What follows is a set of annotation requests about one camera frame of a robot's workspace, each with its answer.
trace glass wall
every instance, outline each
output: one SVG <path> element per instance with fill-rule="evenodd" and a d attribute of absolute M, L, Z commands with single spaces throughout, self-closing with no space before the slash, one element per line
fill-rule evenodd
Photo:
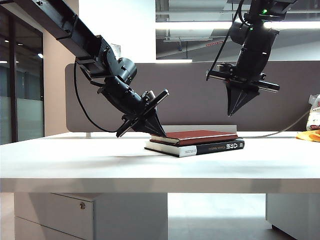
<path fill-rule="evenodd" d="M 0 144 L 11 142 L 9 18 L 0 12 Z"/>
<path fill-rule="evenodd" d="M 0 7 L 1 144 L 44 136 L 42 33 Z"/>
<path fill-rule="evenodd" d="M 15 25 L 18 141 L 44 136 L 42 36 Z"/>

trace black book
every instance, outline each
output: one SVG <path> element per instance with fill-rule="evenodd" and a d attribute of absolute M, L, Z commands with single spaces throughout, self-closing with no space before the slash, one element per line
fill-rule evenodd
<path fill-rule="evenodd" d="M 155 151 L 162 154 L 168 154 L 175 157 L 187 157 L 200 154 L 210 154 L 223 151 L 243 149 L 245 141 L 241 138 L 228 141 L 212 142 L 205 144 L 189 145 L 189 146 L 172 146 L 168 144 L 148 141 L 145 149 Z"/>

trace book cover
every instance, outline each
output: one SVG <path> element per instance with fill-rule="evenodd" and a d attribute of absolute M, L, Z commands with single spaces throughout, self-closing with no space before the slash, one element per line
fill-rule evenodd
<path fill-rule="evenodd" d="M 187 157 L 201 154 L 217 153 L 223 151 L 243 149 L 245 141 L 241 138 L 228 141 L 220 141 L 213 143 L 189 145 L 189 146 L 173 146 L 153 141 L 145 144 L 145 149 L 155 151 L 162 154 L 168 154 L 175 157 Z"/>
<path fill-rule="evenodd" d="M 237 139 L 238 135 L 232 132 L 192 130 L 167 132 L 166 137 L 151 135 L 151 142 L 165 143 L 173 146 L 188 146 L 212 142 L 221 142 Z"/>

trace red book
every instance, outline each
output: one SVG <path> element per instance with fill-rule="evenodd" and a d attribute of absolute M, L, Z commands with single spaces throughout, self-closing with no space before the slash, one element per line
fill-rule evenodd
<path fill-rule="evenodd" d="M 238 135 L 232 132 L 192 130 L 167 132 L 166 137 L 151 135 L 150 142 L 173 146 L 188 146 L 204 143 L 215 143 L 237 139 Z"/>

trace yellow cloth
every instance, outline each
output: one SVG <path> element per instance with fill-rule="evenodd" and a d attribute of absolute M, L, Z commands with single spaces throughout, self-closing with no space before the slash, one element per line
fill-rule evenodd
<path fill-rule="evenodd" d="M 313 131 L 302 131 L 299 132 L 296 136 L 296 139 L 302 139 L 307 141 L 320 142 L 320 129 Z"/>

